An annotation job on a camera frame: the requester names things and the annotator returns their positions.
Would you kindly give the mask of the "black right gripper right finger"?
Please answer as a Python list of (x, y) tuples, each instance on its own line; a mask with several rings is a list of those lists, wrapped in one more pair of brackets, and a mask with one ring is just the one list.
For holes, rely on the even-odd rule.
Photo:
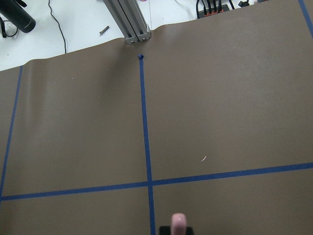
[(194, 235), (194, 230), (192, 227), (186, 228), (186, 235)]

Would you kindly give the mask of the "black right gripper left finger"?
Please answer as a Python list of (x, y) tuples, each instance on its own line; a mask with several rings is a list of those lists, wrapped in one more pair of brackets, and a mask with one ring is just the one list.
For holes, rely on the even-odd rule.
[(171, 227), (170, 226), (160, 226), (158, 230), (159, 235), (171, 235)]

